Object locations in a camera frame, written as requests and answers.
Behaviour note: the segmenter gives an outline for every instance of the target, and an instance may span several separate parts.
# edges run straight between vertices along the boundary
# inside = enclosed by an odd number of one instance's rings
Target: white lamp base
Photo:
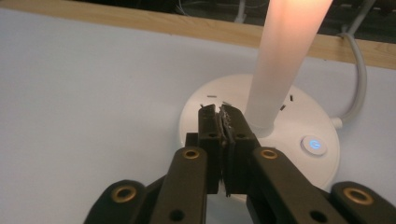
[[[229,104],[245,112],[251,79],[252,75],[221,77],[197,90],[185,104],[180,117],[182,146],[186,133],[198,132],[201,105],[220,107]],[[335,176],[340,156],[332,121],[315,100],[295,87],[291,87],[282,107],[274,131],[259,138],[261,145],[281,150],[313,185],[326,189]]]

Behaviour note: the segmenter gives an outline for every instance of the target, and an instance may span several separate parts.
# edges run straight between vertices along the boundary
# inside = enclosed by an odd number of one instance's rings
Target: screw hole
[[[326,216],[323,213],[319,212],[319,211],[312,211],[310,213],[310,215],[311,215],[312,219],[314,219],[317,222],[320,222],[320,223],[326,223],[327,222]]]
[[[111,191],[111,199],[115,203],[127,203],[136,195],[136,189],[133,186],[122,185]]]
[[[276,152],[274,152],[273,150],[270,150],[270,149],[265,149],[265,150],[263,150],[263,151],[262,151],[262,156],[263,156],[265,159],[269,159],[269,160],[273,160],[273,159],[276,159],[276,158],[277,158]]]
[[[184,158],[186,159],[196,159],[199,157],[199,151],[195,150],[195,149],[188,149],[186,151],[184,151],[183,153]]]
[[[361,189],[346,188],[344,189],[344,194],[354,203],[370,205],[374,202],[373,197]]]
[[[170,214],[169,214],[169,218],[172,221],[181,221],[184,218],[184,213],[181,210],[173,210]]]

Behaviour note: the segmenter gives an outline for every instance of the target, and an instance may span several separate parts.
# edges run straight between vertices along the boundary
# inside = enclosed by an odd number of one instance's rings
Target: desk lamp
[[[221,77],[198,89],[180,117],[181,144],[197,132],[201,106],[232,105],[262,146],[283,151],[313,185],[329,187],[339,164],[339,120],[292,83],[331,2],[270,1],[254,75]]]

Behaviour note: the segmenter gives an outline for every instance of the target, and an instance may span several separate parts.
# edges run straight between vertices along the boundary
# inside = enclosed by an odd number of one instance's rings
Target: table
[[[254,69],[260,27],[32,2],[0,1],[0,223],[81,223],[111,183],[156,180],[180,148],[189,96]],[[360,44],[372,65],[367,99],[339,131],[334,181],[362,183],[396,204],[394,45]],[[338,38],[319,35],[295,81],[331,116],[353,97],[348,54]],[[223,196],[210,196],[208,211],[207,223],[251,222]]]

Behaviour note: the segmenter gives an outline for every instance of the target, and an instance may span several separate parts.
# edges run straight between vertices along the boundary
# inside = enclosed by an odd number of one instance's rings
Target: white table surface
[[[252,73],[257,50],[0,8],[0,223],[82,223],[110,184],[147,185],[180,148],[177,125],[206,82]],[[368,67],[361,113],[340,130],[334,182],[396,204],[396,71]],[[295,85],[335,116],[355,66],[307,58]],[[251,223],[244,204],[208,199],[206,223]]]

